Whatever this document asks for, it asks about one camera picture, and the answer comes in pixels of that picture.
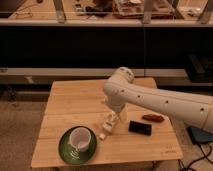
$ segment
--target wooden table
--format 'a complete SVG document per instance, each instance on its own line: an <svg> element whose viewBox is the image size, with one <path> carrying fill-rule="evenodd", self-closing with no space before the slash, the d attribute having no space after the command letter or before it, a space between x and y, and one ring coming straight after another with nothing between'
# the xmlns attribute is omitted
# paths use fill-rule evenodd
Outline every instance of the wooden table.
<svg viewBox="0 0 213 171"><path fill-rule="evenodd" d="M97 136L98 145L92 159L86 165L137 163L182 158L182 151L168 117L162 123L152 124L152 135L128 132L130 120L142 120L143 114L155 113L127 104L127 120L118 123L113 134L105 141L99 140L102 123L110 110L103 103L102 86L105 80L57 81L52 85L31 166L68 166L58 154L58 144L66 130L85 125ZM156 87L152 78L138 78L135 84Z"/></svg>

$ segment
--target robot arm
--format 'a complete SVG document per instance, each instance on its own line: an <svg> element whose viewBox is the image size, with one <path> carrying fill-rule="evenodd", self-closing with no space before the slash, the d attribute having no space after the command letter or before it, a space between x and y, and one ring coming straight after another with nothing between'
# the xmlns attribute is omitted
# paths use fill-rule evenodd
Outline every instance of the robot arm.
<svg viewBox="0 0 213 171"><path fill-rule="evenodd" d="M132 71L121 67L104 84L106 104L115 113L128 102L213 133L213 97L141 87L131 84L133 79Z"/></svg>

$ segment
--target floor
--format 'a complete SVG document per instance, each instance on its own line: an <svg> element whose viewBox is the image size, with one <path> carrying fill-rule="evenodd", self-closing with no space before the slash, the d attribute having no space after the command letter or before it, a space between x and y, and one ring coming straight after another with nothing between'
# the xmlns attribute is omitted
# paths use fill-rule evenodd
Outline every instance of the floor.
<svg viewBox="0 0 213 171"><path fill-rule="evenodd" d="M30 163L36 138L44 115L49 96L48 90L16 90L1 88L0 90L0 171L51 171L50 168L31 169ZM183 150L182 161L187 165L190 161L201 156L197 146L192 145L186 132L186 125L171 119L179 143ZM212 171L213 165L202 160L193 165L197 171ZM92 168L75 167L72 171L148 171L140 164L93 166ZM165 161L157 171L178 171L177 161Z"/></svg>

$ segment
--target plate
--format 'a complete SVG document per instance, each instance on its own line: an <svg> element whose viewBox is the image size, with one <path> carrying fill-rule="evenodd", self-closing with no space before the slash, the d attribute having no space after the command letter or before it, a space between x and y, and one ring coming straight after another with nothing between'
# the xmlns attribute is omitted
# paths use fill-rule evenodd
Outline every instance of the plate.
<svg viewBox="0 0 213 171"><path fill-rule="evenodd" d="M81 165L86 163L95 153L96 147L97 147L97 139L96 136L94 134L94 132L87 128L90 133L91 133L91 142L89 145L89 149L85 152L78 152L76 151L75 148L73 148L70 144L69 144L69 136L71 134L71 132L78 127L84 127L87 128L85 126L76 126L73 128L70 128L68 131L66 131L64 133L64 135L61 137L60 142L59 142L59 155L61 157L61 159L67 163L67 164L71 164L71 165Z"/></svg>

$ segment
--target table leg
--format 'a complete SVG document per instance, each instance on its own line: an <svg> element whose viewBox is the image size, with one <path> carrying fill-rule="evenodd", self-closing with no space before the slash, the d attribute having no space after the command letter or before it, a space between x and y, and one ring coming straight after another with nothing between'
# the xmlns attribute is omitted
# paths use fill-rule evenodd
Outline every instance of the table leg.
<svg viewBox="0 0 213 171"><path fill-rule="evenodd" d="M152 171L157 171L157 168L163 163L163 161L153 161Z"/></svg>
<svg viewBox="0 0 213 171"><path fill-rule="evenodd" d="M53 167L53 171L61 171L59 167Z"/></svg>

